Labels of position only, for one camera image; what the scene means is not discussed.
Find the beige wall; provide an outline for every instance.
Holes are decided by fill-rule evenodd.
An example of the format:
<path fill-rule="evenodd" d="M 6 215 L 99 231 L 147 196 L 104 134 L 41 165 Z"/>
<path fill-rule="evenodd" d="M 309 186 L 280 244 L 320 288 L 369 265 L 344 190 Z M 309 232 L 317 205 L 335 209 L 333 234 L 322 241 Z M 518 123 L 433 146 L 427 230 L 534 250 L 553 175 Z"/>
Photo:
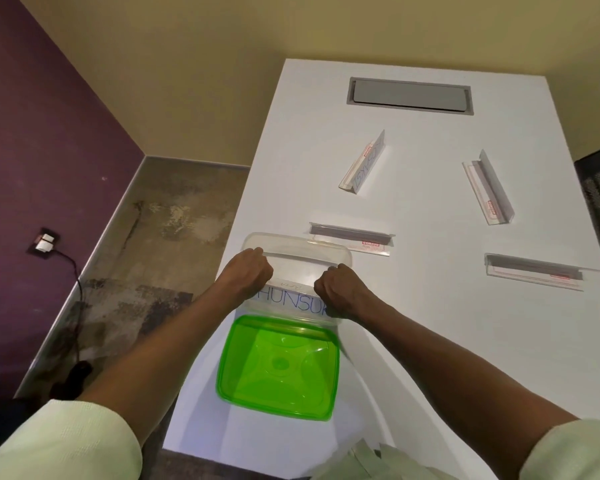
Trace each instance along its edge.
<path fill-rule="evenodd" d="M 600 0 L 21 1 L 151 155 L 250 163 L 286 57 L 546 75 L 600 148 Z"/>

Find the electrical outlet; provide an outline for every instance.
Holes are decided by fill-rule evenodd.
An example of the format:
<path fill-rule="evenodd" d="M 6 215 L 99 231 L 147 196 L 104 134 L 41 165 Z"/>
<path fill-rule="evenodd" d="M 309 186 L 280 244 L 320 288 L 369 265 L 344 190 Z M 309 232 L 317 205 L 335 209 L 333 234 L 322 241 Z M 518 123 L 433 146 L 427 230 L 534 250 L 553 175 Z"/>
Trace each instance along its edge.
<path fill-rule="evenodd" d="M 43 259 L 48 259 L 60 240 L 60 234 L 46 227 L 40 228 L 40 232 L 28 247 L 27 252 Z"/>

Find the black cable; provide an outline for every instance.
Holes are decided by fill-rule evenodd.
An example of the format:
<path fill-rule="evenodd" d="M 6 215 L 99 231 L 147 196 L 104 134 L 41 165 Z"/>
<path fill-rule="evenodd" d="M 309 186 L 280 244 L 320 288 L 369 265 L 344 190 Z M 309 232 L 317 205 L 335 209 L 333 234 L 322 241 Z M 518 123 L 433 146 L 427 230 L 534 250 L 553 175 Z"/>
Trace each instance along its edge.
<path fill-rule="evenodd" d="M 56 254 L 59 254 L 63 258 L 71 261 L 71 264 L 73 265 L 73 275 L 75 277 L 75 282 L 78 283 L 78 290 L 80 290 L 80 305 L 78 307 L 78 318 L 75 321 L 75 326 L 73 327 L 73 346 L 75 348 L 75 362 L 78 363 L 78 362 L 80 362 L 80 343 L 78 340 L 80 337 L 80 330 L 82 329 L 82 312 L 84 310 L 84 291 L 82 290 L 82 283 L 80 282 L 80 273 L 78 272 L 78 265 L 76 264 L 74 259 L 67 256 L 63 252 L 58 251 L 57 249 L 54 249 L 54 252 Z"/>

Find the forearm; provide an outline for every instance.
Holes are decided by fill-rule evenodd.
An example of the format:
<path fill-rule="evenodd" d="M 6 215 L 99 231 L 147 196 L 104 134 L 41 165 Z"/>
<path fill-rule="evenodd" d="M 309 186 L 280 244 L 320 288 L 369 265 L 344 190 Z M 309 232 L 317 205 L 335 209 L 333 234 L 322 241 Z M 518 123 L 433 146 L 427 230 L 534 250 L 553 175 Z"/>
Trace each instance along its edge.
<path fill-rule="evenodd" d="M 103 371 L 78 400 L 117 412 L 144 443 L 172 404 L 200 349 L 238 305 L 234 301 L 231 293 L 211 286 Z"/>
<path fill-rule="evenodd" d="M 449 427 L 501 479 L 517 478 L 542 436 L 576 419 L 375 296 L 362 300 L 355 315 L 405 367 Z"/>

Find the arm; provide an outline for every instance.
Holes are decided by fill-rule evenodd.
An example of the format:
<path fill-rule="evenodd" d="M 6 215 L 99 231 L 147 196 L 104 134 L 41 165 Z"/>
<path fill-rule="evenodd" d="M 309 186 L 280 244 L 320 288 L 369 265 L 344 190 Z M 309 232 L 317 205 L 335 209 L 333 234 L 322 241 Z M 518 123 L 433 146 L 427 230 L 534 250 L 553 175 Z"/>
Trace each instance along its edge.
<path fill-rule="evenodd" d="M 329 268 L 315 282 L 327 306 L 382 342 L 441 418 L 501 480 L 517 479 L 535 444 L 576 416 L 529 391 L 489 362 L 401 315 L 352 269 Z"/>
<path fill-rule="evenodd" d="M 234 256 L 190 307 L 103 371 L 78 400 L 117 412 L 144 444 L 172 404 L 202 346 L 225 316 L 260 290 L 272 274 L 261 248 Z"/>

